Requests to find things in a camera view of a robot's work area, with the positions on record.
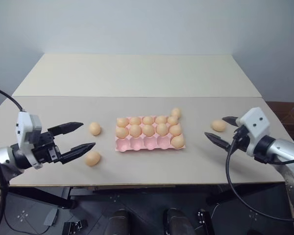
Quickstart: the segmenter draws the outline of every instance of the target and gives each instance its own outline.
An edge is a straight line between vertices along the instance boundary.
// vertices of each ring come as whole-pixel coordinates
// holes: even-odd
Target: robotic arm
[[[69,122],[41,133],[42,125],[38,116],[24,111],[19,112],[15,130],[18,143],[0,148],[0,167],[5,181],[8,182],[30,167],[40,169],[43,163],[51,162],[65,164],[84,155],[95,143],[81,144],[61,154],[53,141],[55,136],[72,132],[82,125],[83,123],[80,122]],[[5,199],[2,199],[3,195],[4,193],[0,192],[0,207],[5,203]]]
[[[285,179],[287,192],[294,206],[294,142],[275,139],[269,136],[269,121],[260,108],[250,109],[241,118],[224,117],[224,121],[237,126],[232,146],[212,133],[205,133],[215,145],[229,152],[231,155],[237,149],[254,157],[263,164],[271,164]]]

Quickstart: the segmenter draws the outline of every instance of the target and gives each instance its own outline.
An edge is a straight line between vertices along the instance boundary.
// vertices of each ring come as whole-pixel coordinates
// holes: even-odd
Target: metal stand
[[[10,187],[9,192],[22,197],[27,197],[43,203],[61,207],[63,209],[73,209],[77,206],[77,202],[75,200],[58,197],[37,188]]]
[[[278,186],[279,183],[275,184],[243,184],[235,186],[237,193],[241,196],[251,195],[253,193],[261,192],[263,190]],[[213,195],[206,198],[206,203],[211,206],[217,203],[223,203],[236,199],[236,195],[231,189],[221,192],[217,195]]]

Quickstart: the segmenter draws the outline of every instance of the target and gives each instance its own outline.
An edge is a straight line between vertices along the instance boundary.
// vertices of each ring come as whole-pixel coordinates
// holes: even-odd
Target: white wall
[[[294,0],[0,0],[0,87],[42,52],[233,54],[266,100],[294,101]]]

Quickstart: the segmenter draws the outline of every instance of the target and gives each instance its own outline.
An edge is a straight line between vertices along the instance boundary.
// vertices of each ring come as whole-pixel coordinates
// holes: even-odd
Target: empty egg cup
[[[151,137],[146,136],[143,133],[143,126],[145,126],[143,124],[143,122],[139,125],[142,133],[139,137],[135,138],[132,137],[130,134],[128,134],[128,136],[126,136],[124,139],[120,139],[118,137],[116,137],[116,151],[120,151],[120,152],[125,152],[127,150],[141,150],[141,149],[148,149],[148,150],[153,150],[156,148],[161,148],[161,149],[168,149],[168,148],[174,148],[171,145],[171,139],[174,137],[172,134],[167,133],[165,136],[160,136],[157,132],[156,132],[156,127],[157,127],[157,123],[153,123],[152,126],[155,129],[155,134],[152,135]],[[126,126],[126,128],[129,130],[131,127],[131,124],[128,124]]]

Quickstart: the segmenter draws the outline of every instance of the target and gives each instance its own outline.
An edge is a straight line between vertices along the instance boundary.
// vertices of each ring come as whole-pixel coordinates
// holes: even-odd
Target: black cable
[[[229,173],[229,168],[230,168],[230,158],[231,158],[231,155],[232,155],[232,151],[235,147],[237,143],[237,140],[234,139],[232,141],[232,144],[230,146],[230,149],[227,153],[227,157],[226,157],[226,163],[225,163],[225,173],[226,173],[226,178],[227,178],[227,181],[232,189],[232,191],[234,192],[234,194],[238,197],[238,199],[245,205],[247,206],[250,210],[264,216],[264,217],[267,217],[267,218],[270,218],[270,219],[275,219],[275,220],[280,220],[280,221],[285,221],[285,222],[294,222],[294,218],[280,218],[280,217],[275,217],[275,216],[272,216],[272,215],[268,215],[268,214],[265,214],[261,211],[258,211],[256,210],[255,208],[253,208],[252,206],[250,206],[247,202],[245,202],[241,197],[240,195],[236,192],[233,184],[232,184],[232,181],[231,181],[231,178],[230,178],[230,173]]]
[[[6,181],[1,166],[0,166],[0,190],[1,190],[1,203],[0,203],[0,223],[5,210],[6,195],[8,191],[8,182]]]
[[[286,164],[294,163],[294,160],[289,160],[284,162],[267,162],[267,163],[272,165],[286,165]]]
[[[40,233],[40,234],[32,234],[32,233],[29,233],[29,232],[25,232],[25,231],[20,231],[20,230],[14,229],[14,228],[9,224],[9,222],[7,221],[6,216],[5,216],[5,212],[4,212],[4,220],[5,220],[6,224],[9,226],[10,229],[12,229],[12,230],[15,231],[15,232],[23,233],[23,234],[29,234],[29,235],[42,235],[42,234],[45,234],[45,233],[49,230],[49,228],[50,228],[50,226],[48,226],[47,229],[46,229],[45,231],[43,231],[42,233]]]
[[[21,112],[24,110],[23,107],[14,98],[12,98],[12,96],[10,96],[9,94],[7,94],[7,93],[5,93],[4,91],[1,91],[1,90],[0,90],[0,94],[4,95],[9,100],[11,100],[19,108],[19,110]]]

